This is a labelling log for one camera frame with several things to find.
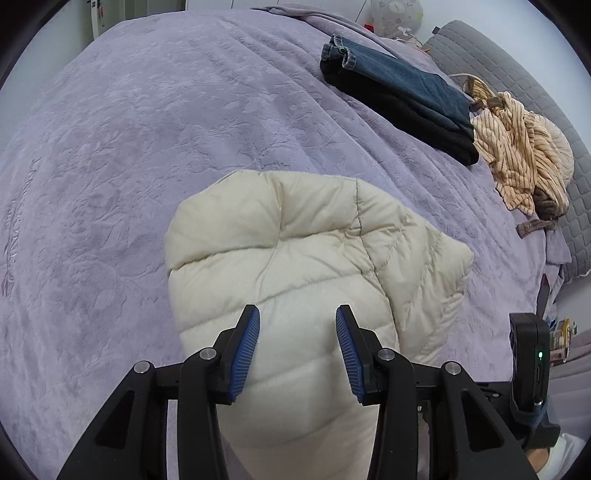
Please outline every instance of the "black folded clothing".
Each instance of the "black folded clothing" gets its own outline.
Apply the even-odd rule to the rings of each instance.
[[[463,165],[474,165],[478,161],[478,151],[467,136],[451,132],[425,118],[402,96],[381,83],[344,69],[340,59],[322,60],[320,70],[327,83],[367,105],[396,128],[442,150]]]

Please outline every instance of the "metal screw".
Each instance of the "metal screw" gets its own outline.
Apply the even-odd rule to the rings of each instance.
[[[203,360],[213,360],[216,355],[216,349],[211,347],[204,348],[199,352],[199,357],[201,357]]]
[[[455,362],[449,362],[445,365],[445,370],[449,374],[457,375],[462,371],[462,367],[460,367],[460,364],[457,364]]]
[[[394,350],[392,350],[391,348],[382,348],[378,352],[378,358],[381,360],[386,360],[387,362],[392,360],[395,356],[396,354],[394,353]]]
[[[134,372],[137,374],[144,374],[150,370],[150,362],[141,360],[134,365]]]

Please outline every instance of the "bed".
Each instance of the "bed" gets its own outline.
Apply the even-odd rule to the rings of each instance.
[[[505,209],[484,162],[466,168],[328,86],[319,58],[335,32],[381,48],[324,18],[263,11],[124,22],[18,128],[0,158],[0,419],[40,479],[136,361],[184,358],[164,232],[182,200],[237,168],[359,177],[466,243],[474,266],[440,361],[509,378],[508,314],[535,311],[542,273],[565,256],[560,235],[520,239],[525,216]],[[233,480],[247,478],[227,457]]]

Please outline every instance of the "cream puffer jacket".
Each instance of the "cream puffer jacket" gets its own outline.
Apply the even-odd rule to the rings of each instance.
[[[244,392],[220,429],[255,480],[366,478],[378,410],[352,394],[335,333],[360,327],[435,361],[472,252],[362,180],[236,171],[185,200],[165,236],[185,353],[210,346],[247,303],[261,331]]]

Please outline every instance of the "blue gripper pad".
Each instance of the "blue gripper pad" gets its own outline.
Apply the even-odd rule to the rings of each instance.
[[[236,401],[236,398],[244,389],[244,383],[246,383],[246,376],[251,366],[252,356],[255,353],[256,341],[258,340],[260,330],[261,314],[259,309],[254,307],[251,317],[248,319],[248,326],[236,351],[236,356],[232,361],[228,396],[233,402]]]
[[[340,351],[343,354],[343,360],[345,361],[345,368],[347,369],[351,391],[353,392],[353,395],[357,397],[359,403],[361,403],[365,396],[361,361],[359,360],[359,356],[353,345],[351,334],[340,308],[336,310],[336,336],[339,339]]]

